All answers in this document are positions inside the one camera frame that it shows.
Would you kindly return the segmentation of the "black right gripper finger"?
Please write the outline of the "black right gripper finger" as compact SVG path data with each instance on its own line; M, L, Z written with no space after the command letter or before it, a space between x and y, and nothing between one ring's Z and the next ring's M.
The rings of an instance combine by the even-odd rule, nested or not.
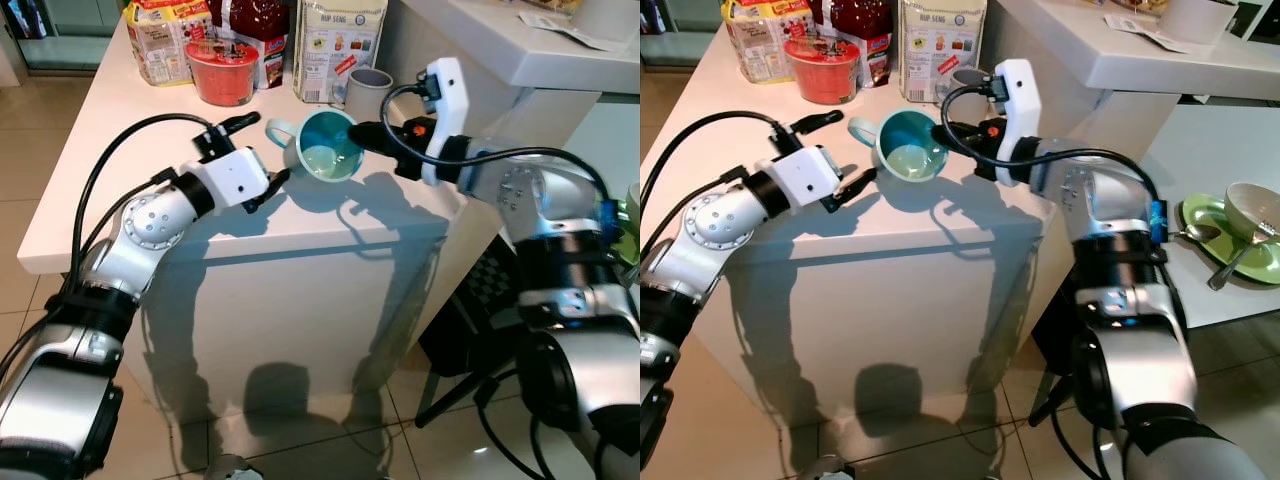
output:
M352 143L365 151L388 157L401 154L401 147L397 143L401 133L399 127L388 127L380 122L362 122L347 129L347 137Z
M970 154L973 137L973 124L963 122L946 122L931 127L931 138L941 147L954 152Z

